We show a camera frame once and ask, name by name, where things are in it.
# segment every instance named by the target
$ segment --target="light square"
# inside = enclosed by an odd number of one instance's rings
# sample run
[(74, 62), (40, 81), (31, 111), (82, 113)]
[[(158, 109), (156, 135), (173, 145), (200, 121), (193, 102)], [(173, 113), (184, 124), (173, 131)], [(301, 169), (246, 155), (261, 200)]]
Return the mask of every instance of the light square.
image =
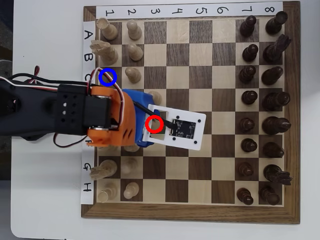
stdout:
[(189, 158), (180, 156), (167, 156), (165, 158), (165, 179), (189, 179)]
[(167, 45), (166, 44), (145, 44), (144, 45), (144, 66), (145, 67), (167, 66)]
[(211, 190), (211, 180), (189, 180), (188, 202), (210, 204)]
[(212, 66), (212, 43), (190, 43), (190, 66)]
[(190, 89), (189, 111), (211, 112), (212, 111), (212, 89)]
[(213, 66), (212, 88), (234, 89), (236, 87), (236, 66)]
[(212, 180), (235, 180), (235, 159), (233, 157), (213, 157), (211, 161)]
[(231, 135), (235, 134), (236, 112), (213, 111), (212, 112), (212, 134)]

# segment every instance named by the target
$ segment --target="printed number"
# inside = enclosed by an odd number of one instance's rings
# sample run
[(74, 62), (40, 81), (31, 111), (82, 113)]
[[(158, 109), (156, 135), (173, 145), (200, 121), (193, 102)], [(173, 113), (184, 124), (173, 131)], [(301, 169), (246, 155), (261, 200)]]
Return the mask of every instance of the printed number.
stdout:
[(265, 9), (264, 9), (267, 13), (268, 12), (274, 12), (275, 11), (275, 8), (272, 6), (272, 7), (266, 7)]
[(222, 14), (224, 12), (223, 9), (226, 9), (227, 11), (229, 11), (229, 9), (224, 6), (218, 7), (218, 9), (216, 11), (218, 12), (218, 14)]

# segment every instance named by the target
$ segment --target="white surface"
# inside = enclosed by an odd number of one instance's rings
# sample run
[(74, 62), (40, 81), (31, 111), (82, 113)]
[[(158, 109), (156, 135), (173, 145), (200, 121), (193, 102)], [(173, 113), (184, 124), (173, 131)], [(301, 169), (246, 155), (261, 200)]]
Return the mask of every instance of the white surface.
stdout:
[[(192, 3), (195, 0), (181, 0)], [(139, 4), (153, 1), (140, 0)], [(179, 3), (178, 0), (158, 0)], [(132, 0), (118, 0), (134, 4)], [(108, 0), (15, 0), (13, 71), (82, 79), (83, 6)], [(58, 149), (52, 135), (12, 141), (11, 229), (21, 238), (69, 240), (273, 240), (319, 238), (320, 1), (301, 1), (301, 224), (102, 220), (80, 217), (81, 145)], [(79, 137), (66, 137), (71, 140)]]

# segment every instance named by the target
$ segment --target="dark square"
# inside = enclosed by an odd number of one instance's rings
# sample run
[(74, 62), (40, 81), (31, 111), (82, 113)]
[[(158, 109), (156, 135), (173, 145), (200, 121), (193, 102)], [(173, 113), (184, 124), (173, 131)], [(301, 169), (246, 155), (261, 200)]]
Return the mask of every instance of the dark square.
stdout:
[(144, 156), (143, 179), (166, 179), (166, 157)]
[[(280, 201), (277, 205), (282, 205), (282, 185), (279, 183), (270, 182), (270, 181), (259, 181), (259, 193), (260, 193), (260, 190), (262, 188), (264, 188), (265, 186), (269, 186), (269, 187), (273, 188), (274, 192), (276, 194), (278, 194), (280, 197)], [(261, 198), (260, 194), (259, 194), (259, 204), (269, 205), (269, 203), (267, 201), (265, 201)]]
[(212, 135), (213, 158), (234, 158), (235, 157), (235, 135)]
[(189, 180), (211, 179), (211, 157), (189, 157)]
[(189, 88), (212, 89), (212, 66), (190, 66)]
[(113, 40), (107, 40), (100, 31), (100, 40), (104, 42), (108, 42), (112, 45), (121, 45), (122, 44), (122, 22), (110, 22), (111, 25), (114, 25), (118, 30), (118, 36)]
[(212, 64), (213, 66), (235, 66), (236, 43), (213, 43)]
[(144, 22), (144, 44), (166, 44), (167, 22), (145, 21)]
[(165, 180), (165, 201), (170, 203), (188, 202), (188, 180)]
[(235, 181), (212, 181), (211, 194), (213, 204), (234, 204)]
[(276, 143), (282, 146), (282, 135), (259, 135), (259, 158), (268, 158), (264, 155), (263, 148), (266, 143)]
[[(240, 130), (240, 121), (249, 118), (254, 122), (254, 128), (250, 131), (242, 132)], [(259, 112), (258, 111), (236, 111), (235, 112), (235, 134), (258, 135), (259, 134)]]
[(212, 20), (190, 21), (190, 43), (209, 44), (212, 43)]
[(279, 60), (274, 62), (267, 62), (263, 58), (264, 51), (270, 44), (274, 44), (274, 42), (259, 42), (259, 65), (282, 65), (282, 56)]
[(189, 111), (189, 89), (167, 89), (166, 106)]
[[(143, 201), (143, 189), (144, 189), (144, 180), (143, 179), (121, 179), (120, 180), (120, 200), (126, 202), (142, 202)], [(124, 192), (129, 183), (137, 183), (139, 186), (139, 192), (136, 196), (131, 199), (126, 199)]]
[(173, 43), (166, 45), (167, 66), (189, 66), (189, 44)]
[[(260, 112), (268, 112), (262, 107), (262, 102), (264, 98), (271, 93), (280, 93), (282, 92), (282, 88), (260, 88), (259, 89), (259, 111)], [(274, 112), (282, 112), (283, 107), (280, 107), (279, 109), (276, 109)]]
[(143, 51), (143, 57), (139, 61), (133, 61), (129, 57), (129, 45), (122, 45), (122, 66), (123, 67), (143, 67), (145, 64), (145, 45), (137, 44)]
[(259, 19), (256, 20), (253, 33), (249, 37), (245, 37), (240, 34), (240, 26), (244, 21), (244, 19), (235, 20), (235, 41), (237, 43), (259, 42)]
[(212, 89), (212, 111), (234, 112), (236, 110), (236, 90), (234, 88)]
[(259, 88), (259, 66), (254, 65), (255, 75), (249, 83), (243, 83), (239, 79), (239, 74), (246, 66), (235, 66), (235, 88), (236, 89), (258, 89)]
[(121, 157), (120, 156), (99, 156), (99, 165), (105, 160), (112, 160), (116, 163), (116, 166), (117, 166), (115, 174), (113, 174), (112, 176), (105, 177), (105, 179), (119, 179), (121, 177), (121, 172), (120, 172)]
[[(238, 167), (242, 163), (248, 163), (252, 167), (253, 174), (244, 176), (239, 173)], [(259, 158), (236, 158), (235, 159), (235, 180), (236, 181), (259, 181)]]

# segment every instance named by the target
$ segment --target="white pawn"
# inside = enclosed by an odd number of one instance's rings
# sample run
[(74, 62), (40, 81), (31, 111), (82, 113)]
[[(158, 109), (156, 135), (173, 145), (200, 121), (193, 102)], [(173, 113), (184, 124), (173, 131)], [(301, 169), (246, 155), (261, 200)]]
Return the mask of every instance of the white pawn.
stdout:
[(130, 182), (124, 192), (123, 192), (123, 196), (126, 199), (132, 199), (134, 196), (137, 196), (137, 194), (139, 193), (139, 185), (136, 182)]
[(142, 36), (141, 27), (138, 26), (137, 22), (135, 20), (129, 20), (126, 23), (126, 26), (128, 28), (128, 35), (133, 40), (138, 40)]

